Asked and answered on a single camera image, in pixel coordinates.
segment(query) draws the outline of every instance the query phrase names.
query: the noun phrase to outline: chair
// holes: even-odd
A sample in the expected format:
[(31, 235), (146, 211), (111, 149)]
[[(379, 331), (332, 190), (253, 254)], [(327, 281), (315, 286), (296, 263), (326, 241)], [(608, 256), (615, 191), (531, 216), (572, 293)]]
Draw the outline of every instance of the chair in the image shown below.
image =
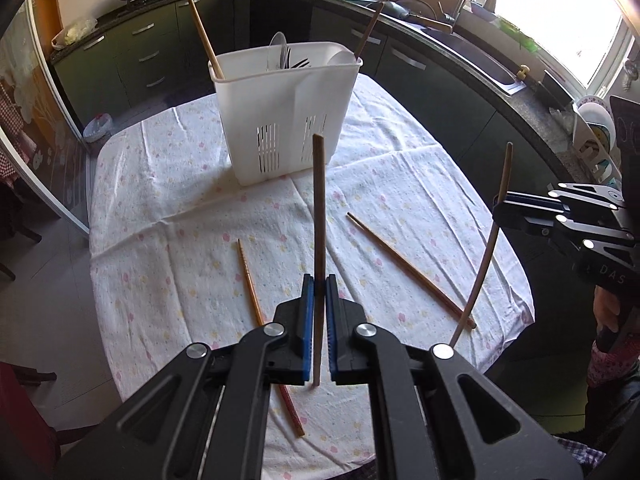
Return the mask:
[(34, 368), (0, 362), (0, 478), (50, 477), (60, 458), (60, 446), (81, 439), (95, 428), (56, 431), (47, 425), (23, 385), (37, 386), (56, 378), (55, 373), (43, 374)]
[[(20, 233), (40, 243), (42, 236), (22, 224), (20, 209), (22, 209), (21, 200), (6, 184), (0, 184), (0, 239), (11, 238), (16, 233)], [(12, 282), (15, 281), (15, 274), (2, 263), (0, 263), (0, 272), (6, 274)]]

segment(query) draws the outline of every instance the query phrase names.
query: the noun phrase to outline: human hand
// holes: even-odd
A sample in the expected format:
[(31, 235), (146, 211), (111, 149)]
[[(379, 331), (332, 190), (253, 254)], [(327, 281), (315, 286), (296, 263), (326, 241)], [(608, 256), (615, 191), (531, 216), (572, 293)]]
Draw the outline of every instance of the human hand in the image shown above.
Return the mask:
[(598, 330), (606, 326), (612, 332), (617, 332), (618, 314), (620, 314), (620, 300), (615, 294), (596, 286), (593, 295), (593, 315), (598, 322)]

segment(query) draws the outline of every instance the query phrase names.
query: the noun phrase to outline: floral tablecloth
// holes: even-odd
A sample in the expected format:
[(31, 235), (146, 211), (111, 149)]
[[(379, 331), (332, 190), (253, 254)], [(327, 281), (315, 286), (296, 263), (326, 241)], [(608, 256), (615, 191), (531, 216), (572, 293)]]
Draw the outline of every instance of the floral tablecloth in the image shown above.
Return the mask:
[[(312, 172), (242, 188), (215, 95), (171, 108), (113, 137), (97, 163), (91, 277), (102, 340), (123, 399), (190, 342), (236, 343), (255, 327), (236, 249), (244, 240), (268, 319), (313, 269)], [(351, 211), (458, 305), (471, 290), (491, 215), (431, 135), (359, 75), (326, 170), (327, 269), (340, 293), (404, 343), (448, 342), (456, 325), (414, 279), (346, 217)], [(456, 349), (485, 371), (534, 319), (525, 273), (500, 234)], [(366, 386), (291, 387), (296, 438), (271, 396), (263, 479), (320, 480), (372, 459)]]

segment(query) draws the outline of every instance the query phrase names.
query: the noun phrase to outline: drawer handle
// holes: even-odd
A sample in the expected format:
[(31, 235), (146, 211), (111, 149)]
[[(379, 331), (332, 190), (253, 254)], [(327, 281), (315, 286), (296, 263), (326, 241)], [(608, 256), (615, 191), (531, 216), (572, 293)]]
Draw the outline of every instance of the drawer handle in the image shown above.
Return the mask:
[(165, 76), (162, 76), (158, 81), (154, 81), (153, 83), (149, 83), (146, 87), (153, 88), (154, 86), (158, 86), (162, 81), (164, 81)]
[[(194, 0), (193, 3), (197, 4), (200, 0)], [(181, 4), (178, 4), (178, 7), (186, 7), (187, 5), (189, 5), (189, 2), (182, 2)]]
[(140, 32), (144, 32), (145, 30), (149, 30), (150, 28), (155, 27), (155, 23), (149, 23), (146, 27), (139, 28), (138, 30), (134, 30), (131, 35), (135, 36), (136, 34), (140, 34)]
[[(351, 29), (351, 33), (356, 38), (361, 38), (362, 36), (364, 36), (364, 34), (362, 34), (359, 30), (356, 30), (355, 28)], [(371, 36), (369, 36), (367, 38), (367, 43), (373, 43), (374, 45), (379, 45), (380, 44), (380, 40), (378, 38), (372, 38)]]
[(160, 54), (159, 50), (156, 50), (153, 54), (149, 54), (148, 56), (141, 57), (138, 62), (144, 63), (145, 61), (149, 61), (150, 59), (155, 58), (158, 54)]
[(396, 56), (398, 59), (402, 59), (402, 61), (404, 61), (405, 63), (407, 63), (407, 64), (409, 64), (411, 66), (415, 66), (416, 68), (419, 68), (420, 70), (424, 70), (425, 68), (427, 68), (427, 66), (424, 63), (416, 61), (415, 59), (411, 59), (410, 57), (405, 56), (402, 52), (398, 52), (394, 48), (391, 49), (391, 53), (394, 56)]
[(83, 50), (89, 50), (92, 46), (97, 45), (98, 43), (100, 43), (102, 40), (104, 39), (104, 35), (100, 36), (100, 38), (98, 38), (97, 40), (93, 40), (91, 43), (89, 43), (88, 45), (84, 46)]

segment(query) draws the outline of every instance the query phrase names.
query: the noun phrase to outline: glass door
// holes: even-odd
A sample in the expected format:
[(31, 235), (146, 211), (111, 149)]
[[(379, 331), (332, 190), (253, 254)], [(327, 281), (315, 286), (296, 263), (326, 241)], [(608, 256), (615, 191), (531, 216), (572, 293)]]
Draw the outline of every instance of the glass door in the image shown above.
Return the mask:
[(30, 5), (0, 39), (0, 182), (12, 186), (21, 177), (88, 235), (88, 153), (52, 85)]

